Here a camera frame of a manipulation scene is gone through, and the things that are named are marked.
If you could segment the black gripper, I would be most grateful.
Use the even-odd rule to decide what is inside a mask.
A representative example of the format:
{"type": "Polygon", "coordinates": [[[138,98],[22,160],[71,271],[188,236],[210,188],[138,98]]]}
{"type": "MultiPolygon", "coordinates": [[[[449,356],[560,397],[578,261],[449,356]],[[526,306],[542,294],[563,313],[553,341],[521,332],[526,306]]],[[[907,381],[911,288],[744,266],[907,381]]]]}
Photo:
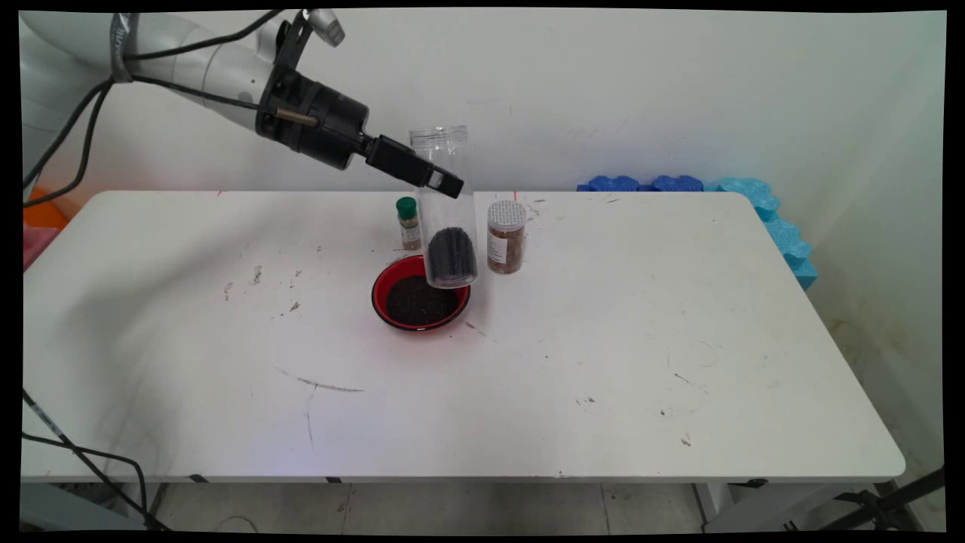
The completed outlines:
{"type": "Polygon", "coordinates": [[[394,139],[366,134],[369,107],[337,90],[301,75],[289,66],[275,66],[262,94],[265,110],[256,114],[255,132],[296,154],[338,170],[351,159],[449,198],[461,195],[463,179],[394,139]]]}

